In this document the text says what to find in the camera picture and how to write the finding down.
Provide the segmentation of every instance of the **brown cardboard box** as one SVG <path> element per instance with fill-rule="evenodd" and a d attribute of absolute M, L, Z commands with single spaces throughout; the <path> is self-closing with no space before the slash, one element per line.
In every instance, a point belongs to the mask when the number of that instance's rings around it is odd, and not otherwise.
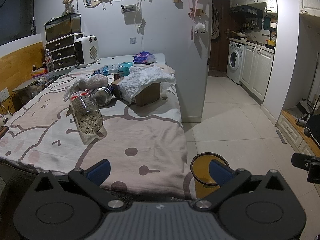
<path fill-rule="evenodd" d="M 119 83 L 124 77 L 119 78 L 111 83 L 115 89 L 114 94 L 116 98 L 123 99 L 123 93 L 120 90 Z M 138 95 L 132 98 L 132 103 L 137 106 L 144 106 L 153 103 L 160 98 L 160 83 L 153 83 L 142 90 Z"/>

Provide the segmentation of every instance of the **mattress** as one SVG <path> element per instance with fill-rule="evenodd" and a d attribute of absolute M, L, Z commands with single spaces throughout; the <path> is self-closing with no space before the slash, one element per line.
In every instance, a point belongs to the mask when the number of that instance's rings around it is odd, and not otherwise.
<path fill-rule="evenodd" d="M 110 59 L 128 62 L 132 56 Z M 165 195 L 195 199 L 195 183 L 187 165 L 187 144 L 181 124 L 174 84 L 161 83 L 161 98 L 147 106 L 113 99 L 100 108 L 102 129 L 94 135 L 79 131 L 65 88 L 81 76 L 90 76 L 110 60 L 75 69 L 35 96 L 7 123 L 0 140 L 0 159 L 32 173 L 50 170 L 67 174 L 87 169 L 102 159 L 111 163 L 111 174 L 101 187 L 138 195 Z M 174 70 L 156 62 L 165 72 Z"/>

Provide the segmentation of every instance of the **bedspread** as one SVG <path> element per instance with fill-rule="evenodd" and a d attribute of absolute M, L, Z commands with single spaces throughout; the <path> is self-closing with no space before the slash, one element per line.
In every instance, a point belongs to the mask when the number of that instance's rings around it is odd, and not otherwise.
<path fill-rule="evenodd" d="M 158 66 L 174 75 L 172 68 Z M 83 69 L 60 77 L 16 112 L 0 140 L 0 158 L 26 171 L 51 170 L 55 175 L 108 159 L 111 174 L 103 188 L 196 198 L 175 85 L 161 83 L 161 98 L 143 107 L 114 98 L 100 108 L 102 129 L 86 135 L 62 98 L 69 84 L 92 73 Z"/>

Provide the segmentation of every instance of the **clear plastic water bottle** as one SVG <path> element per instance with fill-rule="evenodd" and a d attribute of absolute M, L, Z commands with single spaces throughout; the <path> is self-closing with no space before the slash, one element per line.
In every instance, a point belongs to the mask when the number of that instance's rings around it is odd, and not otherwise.
<path fill-rule="evenodd" d="M 70 97 L 71 108 L 80 130 L 86 134 L 98 132 L 103 125 L 103 118 L 96 104 L 85 91 L 78 91 Z"/>
<path fill-rule="evenodd" d="M 48 72 L 54 71 L 53 58 L 49 49 L 45 50 L 45 65 L 47 66 Z"/>

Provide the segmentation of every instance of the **tile floor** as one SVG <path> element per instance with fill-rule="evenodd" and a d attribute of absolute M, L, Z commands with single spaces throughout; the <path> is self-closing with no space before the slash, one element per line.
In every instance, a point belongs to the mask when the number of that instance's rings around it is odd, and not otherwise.
<path fill-rule="evenodd" d="M 201 123 L 183 123 L 188 163 L 198 153 L 223 156 L 232 169 L 252 174 L 276 169 L 284 176 L 307 215 L 301 240 L 320 234 L 320 197 L 307 172 L 291 165 L 292 147 L 283 144 L 260 106 L 229 78 L 208 77 Z"/>

